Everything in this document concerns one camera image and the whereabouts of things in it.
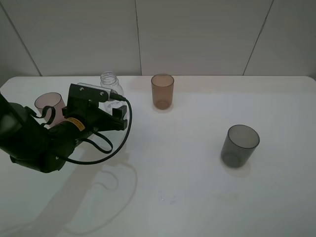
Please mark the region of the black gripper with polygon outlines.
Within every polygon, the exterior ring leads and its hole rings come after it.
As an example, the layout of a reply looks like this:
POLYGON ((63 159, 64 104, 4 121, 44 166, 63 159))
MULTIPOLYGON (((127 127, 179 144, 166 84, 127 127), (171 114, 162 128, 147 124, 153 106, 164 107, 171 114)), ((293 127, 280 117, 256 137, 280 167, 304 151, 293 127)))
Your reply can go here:
POLYGON ((48 138, 50 141, 81 141, 99 131, 124 131, 127 106, 112 108, 112 116, 99 109, 96 102, 70 99, 66 106, 48 106, 48 138))

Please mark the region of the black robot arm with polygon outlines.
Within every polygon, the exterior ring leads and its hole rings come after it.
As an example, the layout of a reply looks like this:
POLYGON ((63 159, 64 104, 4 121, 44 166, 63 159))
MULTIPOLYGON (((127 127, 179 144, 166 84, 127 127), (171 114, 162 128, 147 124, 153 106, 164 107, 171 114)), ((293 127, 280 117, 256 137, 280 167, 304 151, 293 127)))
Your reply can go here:
POLYGON ((29 107, 9 103, 0 98, 0 148, 10 156, 12 163, 34 169, 43 173, 60 170, 65 162, 78 165, 102 163, 115 156, 127 141, 132 119, 124 119, 126 113, 132 114, 131 104, 120 95, 114 98, 126 102, 116 108, 112 115, 99 109, 98 101, 91 98, 69 95, 67 105, 62 109, 64 121, 51 128, 46 128, 52 120, 39 124, 37 114, 29 107), (126 134, 114 150, 104 150, 89 139, 96 135, 110 146, 112 142, 102 134, 103 131, 125 130, 126 134), (69 156, 82 142, 93 145, 106 154, 105 158, 95 161, 79 161, 69 156))

